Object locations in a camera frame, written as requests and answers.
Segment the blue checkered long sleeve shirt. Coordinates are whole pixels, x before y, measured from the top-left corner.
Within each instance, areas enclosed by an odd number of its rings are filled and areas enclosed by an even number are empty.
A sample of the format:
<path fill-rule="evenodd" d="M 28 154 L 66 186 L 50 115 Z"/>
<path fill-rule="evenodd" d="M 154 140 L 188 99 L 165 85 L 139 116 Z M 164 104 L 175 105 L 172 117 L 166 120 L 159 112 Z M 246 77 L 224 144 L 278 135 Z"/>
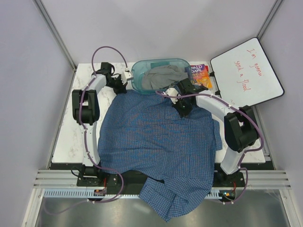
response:
<path fill-rule="evenodd" d="M 98 154 L 103 167 L 147 175 L 139 194 L 165 221 L 197 208 L 213 186 L 220 126 L 195 107 L 179 116 L 168 98 L 129 90 L 103 119 Z"/>

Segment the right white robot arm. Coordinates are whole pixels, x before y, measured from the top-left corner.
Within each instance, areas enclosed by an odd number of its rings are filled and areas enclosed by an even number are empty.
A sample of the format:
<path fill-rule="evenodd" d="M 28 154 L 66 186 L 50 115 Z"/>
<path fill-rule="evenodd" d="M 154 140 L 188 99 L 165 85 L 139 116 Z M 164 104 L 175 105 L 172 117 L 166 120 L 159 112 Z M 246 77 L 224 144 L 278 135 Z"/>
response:
<path fill-rule="evenodd" d="M 194 106 L 209 111 L 223 122 L 224 141 L 227 150 L 220 164 L 217 181 L 228 186 L 234 173 L 240 168 L 243 156 L 260 138 L 258 125 L 250 106 L 235 107 L 213 94 L 204 86 L 195 86 L 189 79 L 168 88 L 173 107 L 181 116 L 188 116 Z"/>

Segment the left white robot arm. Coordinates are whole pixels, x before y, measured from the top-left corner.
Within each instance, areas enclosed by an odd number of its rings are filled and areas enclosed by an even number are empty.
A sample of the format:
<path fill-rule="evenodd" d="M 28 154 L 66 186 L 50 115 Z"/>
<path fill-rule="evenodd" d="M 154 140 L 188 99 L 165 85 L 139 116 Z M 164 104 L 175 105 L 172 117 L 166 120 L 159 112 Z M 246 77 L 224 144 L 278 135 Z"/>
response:
<path fill-rule="evenodd" d="M 97 121 L 100 118 L 99 92 L 102 88 L 109 87 L 115 94 L 126 93 L 128 79 L 132 77 L 128 67 L 122 73 L 115 73 L 113 64 L 103 62 L 82 89 L 72 91 L 72 116 L 82 134 L 82 164 L 85 167 L 94 167 L 100 163 L 96 138 Z"/>

